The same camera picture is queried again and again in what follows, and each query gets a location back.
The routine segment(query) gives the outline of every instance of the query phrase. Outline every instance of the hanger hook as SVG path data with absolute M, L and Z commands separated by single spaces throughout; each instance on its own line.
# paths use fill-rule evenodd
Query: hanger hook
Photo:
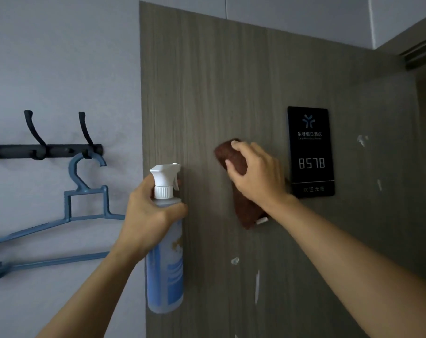
M 84 111 L 79 111 L 78 112 L 78 119 L 80 120 L 81 131 L 83 132 L 84 138 L 88 142 L 90 150 L 92 152 L 94 152 L 94 143 L 91 140 L 91 136 L 89 136 L 88 129 L 86 128 L 86 120 L 85 120 L 85 118 L 86 118 L 86 113 Z M 83 157 L 85 159 L 92 159 L 91 156 L 89 156 L 89 154 L 88 154 L 88 150 L 84 150 L 82 152 L 82 154 L 83 154 Z
M 105 161 L 105 159 L 103 159 L 99 154 L 94 152 L 89 152 L 89 154 L 90 154 L 90 159 L 92 158 L 96 159 L 100 167 L 107 165 L 107 162 Z M 80 190 L 86 191 L 86 190 L 90 190 L 90 188 L 86 185 L 86 183 L 83 180 L 81 180 L 81 178 L 77 174 L 77 164 L 81 159 L 84 159 L 83 153 L 78 153 L 70 160 L 69 176 L 70 176 L 70 179 L 72 179 L 72 181 L 74 181 L 74 183 L 77 185 L 77 191 L 80 191 Z
M 27 126 L 31 132 L 31 135 L 33 135 L 36 141 L 39 142 L 39 144 L 43 147 L 45 152 L 44 155 L 38 156 L 36 150 L 33 150 L 30 153 L 30 158 L 32 158 L 33 160 L 44 160 L 47 156 L 47 145 L 44 142 L 44 140 L 41 139 L 41 136 L 39 136 L 38 132 L 35 129 L 35 126 L 33 125 L 33 121 L 31 119 L 31 117 L 33 116 L 33 112 L 31 110 L 24 110 L 24 114 L 25 114 L 25 121 L 27 122 Z

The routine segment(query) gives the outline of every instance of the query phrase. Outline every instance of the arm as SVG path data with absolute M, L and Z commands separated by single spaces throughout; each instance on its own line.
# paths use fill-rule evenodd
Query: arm
M 248 163 L 237 188 L 296 240 L 360 327 L 373 338 L 426 337 L 426 282 L 303 206 L 284 190 L 283 168 L 255 143 L 233 143 Z
M 171 224 L 187 214 L 183 203 L 156 207 L 150 199 L 154 186 L 149 175 L 132 192 L 110 253 L 37 338 L 103 337 L 133 268 L 163 239 Z

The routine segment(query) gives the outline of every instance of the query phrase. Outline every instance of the white wall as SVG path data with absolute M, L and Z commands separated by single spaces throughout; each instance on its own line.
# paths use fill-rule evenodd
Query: white wall
M 370 0 L 374 48 L 426 17 L 426 0 Z
M 227 0 L 227 18 L 372 48 L 368 0 Z
M 226 16 L 225 0 L 145 1 Z M 318 2 L 227 0 L 227 10 L 235 20 L 368 47 L 367 4 L 329 0 L 334 6 L 322 11 Z M 275 21 L 278 16 L 285 20 Z M 36 143 L 25 124 L 25 109 L 34 111 L 36 129 L 47 143 L 85 143 L 78 122 L 78 111 L 85 111 L 108 166 L 82 161 L 80 175 L 92 187 L 107 184 L 111 210 L 120 214 L 142 179 L 140 92 L 139 0 L 0 0 L 0 144 Z M 63 192 L 75 188 L 68 163 L 0 160 L 0 236 L 63 216 Z M 98 213 L 100 206 L 96 197 L 73 200 L 74 215 Z M 107 220 L 65 224 L 0 245 L 0 261 L 108 250 L 120 225 Z M 44 267 L 1 279 L 0 337 L 34 337 L 98 264 Z M 107 337 L 144 336 L 140 263 Z

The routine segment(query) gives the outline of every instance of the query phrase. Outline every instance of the wooden door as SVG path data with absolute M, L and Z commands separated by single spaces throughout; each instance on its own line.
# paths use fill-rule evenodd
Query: wooden door
M 289 176 L 287 107 L 328 108 L 336 195 L 303 203 L 426 277 L 417 99 L 402 59 L 147 3 L 140 28 L 144 170 L 180 163 L 189 205 L 184 302 L 148 310 L 147 336 L 364 337 L 280 225 L 239 225 L 213 149 L 258 142 Z

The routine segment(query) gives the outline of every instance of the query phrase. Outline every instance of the black sign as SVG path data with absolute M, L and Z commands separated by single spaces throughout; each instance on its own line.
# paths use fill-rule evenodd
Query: black sign
M 333 196 L 328 110 L 288 107 L 288 130 L 293 194 L 298 198 Z

